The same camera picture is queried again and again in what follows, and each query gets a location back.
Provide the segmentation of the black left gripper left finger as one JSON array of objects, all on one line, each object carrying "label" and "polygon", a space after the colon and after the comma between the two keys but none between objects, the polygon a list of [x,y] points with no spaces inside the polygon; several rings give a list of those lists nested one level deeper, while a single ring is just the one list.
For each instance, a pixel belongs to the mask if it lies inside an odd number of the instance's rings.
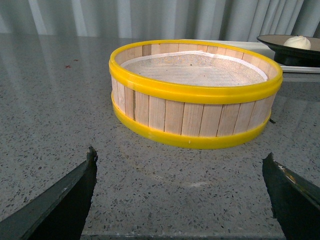
[{"label": "black left gripper left finger", "polygon": [[2,240],[79,240],[97,182],[96,150],[86,160],[0,223]]}]

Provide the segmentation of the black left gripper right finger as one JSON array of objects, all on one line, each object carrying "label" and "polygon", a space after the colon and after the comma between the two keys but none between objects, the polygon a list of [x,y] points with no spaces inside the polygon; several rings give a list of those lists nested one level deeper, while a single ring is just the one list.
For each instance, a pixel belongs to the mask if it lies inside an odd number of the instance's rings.
[{"label": "black left gripper right finger", "polygon": [[262,175],[273,217],[287,240],[320,238],[320,188],[274,160],[262,160]]}]

